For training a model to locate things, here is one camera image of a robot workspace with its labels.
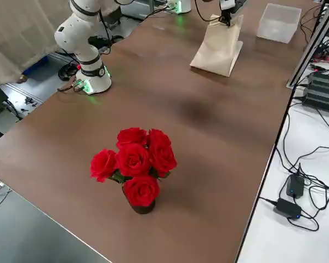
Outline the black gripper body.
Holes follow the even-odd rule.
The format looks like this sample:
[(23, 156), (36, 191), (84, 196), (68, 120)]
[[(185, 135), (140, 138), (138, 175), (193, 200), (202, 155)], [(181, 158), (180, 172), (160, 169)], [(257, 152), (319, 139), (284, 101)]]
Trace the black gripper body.
[(247, 3), (246, 0), (221, 0), (220, 9), (224, 16), (235, 16)]

